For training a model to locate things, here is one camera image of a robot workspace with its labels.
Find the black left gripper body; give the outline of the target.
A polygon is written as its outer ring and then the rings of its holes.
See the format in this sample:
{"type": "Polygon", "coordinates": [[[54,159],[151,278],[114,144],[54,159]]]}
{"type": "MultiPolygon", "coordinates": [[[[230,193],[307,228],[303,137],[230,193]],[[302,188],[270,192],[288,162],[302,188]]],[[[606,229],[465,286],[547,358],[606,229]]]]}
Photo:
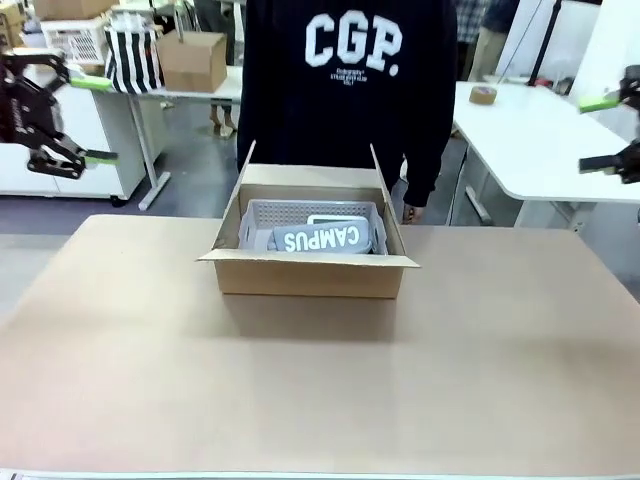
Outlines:
{"type": "Polygon", "coordinates": [[[1,142],[39,151],[55,150],[63,134],[58,131],[54,92],[63,85],[62,52],[1,53],[1,142]],[[54,77],[44,86],[30,80],[29,66],[45,66],[54,77]]]}

